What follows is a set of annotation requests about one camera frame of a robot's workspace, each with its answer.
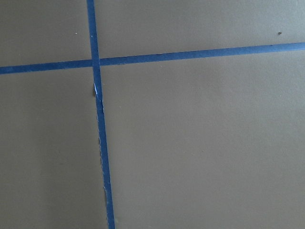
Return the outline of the blue tape line lengthwise right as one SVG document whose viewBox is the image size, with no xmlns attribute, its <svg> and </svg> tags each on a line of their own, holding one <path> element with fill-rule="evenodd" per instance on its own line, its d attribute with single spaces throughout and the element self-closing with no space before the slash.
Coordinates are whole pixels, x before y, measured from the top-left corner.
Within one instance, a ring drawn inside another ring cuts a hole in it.
<svg viewBox="0 0 305 229">
<path fill-rule="evenodd" d="M 114 229 L 115 218 L 114 218 L 114 210 L 113 210 L 113 202 L 112 202 L 111 175 L 110 175 L 110 167 L 109 167 L 109 156 L 108 156 L 105 116 L 104 116 L 104 107 L 103 107 L 101 64 L 100 64 L 98 38 L 97 38 L 95 6 L 93 0 L 88 0 L 86 1 L 86 3 L 87 3 L 87 13 L 88 13 L 88 23 L 89 23 L 89 33 L 90 33 L 93 82 L 94 82 L 94 90 L 96 97 L 96 111 L 97 111 L 97 123 L 98 123 L 98 131 L 99 131 L 103 188 L 106 198 L 105 200 L 106 217 L 107 217 L 108 228 Z"/>
</svg>

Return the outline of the blue tape line crosswise right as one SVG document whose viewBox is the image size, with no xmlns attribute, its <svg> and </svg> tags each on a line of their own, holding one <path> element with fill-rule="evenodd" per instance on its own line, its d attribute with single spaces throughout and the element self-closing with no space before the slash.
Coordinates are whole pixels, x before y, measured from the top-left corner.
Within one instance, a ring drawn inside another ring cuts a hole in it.
<svg viewBox="0 0 305 229">
<path fill-rule="evenodd" d="M 221 57 L 221 56 L 270 53 L 270 52 L 302 51 L 304 49 L 305 49 L 305 44 L 303 42 L 283 43 L 283 44 L 221 48 L 221 49 L 187 51 L 187 52 L 171 52 L 171 53 L 160 53 L 160 54 L 101 58 L 99 60 L 99 64 L 100 66 L 112 66 L 112 65 L 124 65 L 124 64 L 134 64 L 134 63 L 145 63 L 145 62 L 163 62 L 163 61 L 199 59 L 199 58 L 210 58 L 210 57 Z M 13 74 L 13 73 L 66 70 L 66 69 L 76 69 L 76 68 L 86 68 L 86 67 L 93 67 L 92 60 L 75 60 L 75 61 L 66 61 L 66 62 L 48 62 L 48 63 L 27 64 L 27 65 L 2 66 L 0 68 L 0 73 L 1 75 L 3 75 L 3 74 Z"/>
</svg>

